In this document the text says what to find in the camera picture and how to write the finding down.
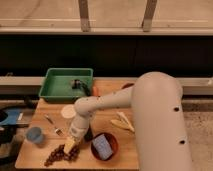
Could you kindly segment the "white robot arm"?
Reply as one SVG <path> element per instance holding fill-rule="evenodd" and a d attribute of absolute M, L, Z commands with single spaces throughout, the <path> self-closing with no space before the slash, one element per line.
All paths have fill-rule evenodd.
<path fill-rule="evenodd" d="M 100 109 L 130 108 L 140 171 L 194 171 L 181 105 L 180 82 L 162 72 L 148 72 L 133 86 L 74 103 L 69 134 L 81 140 L 91 115 Z"/>

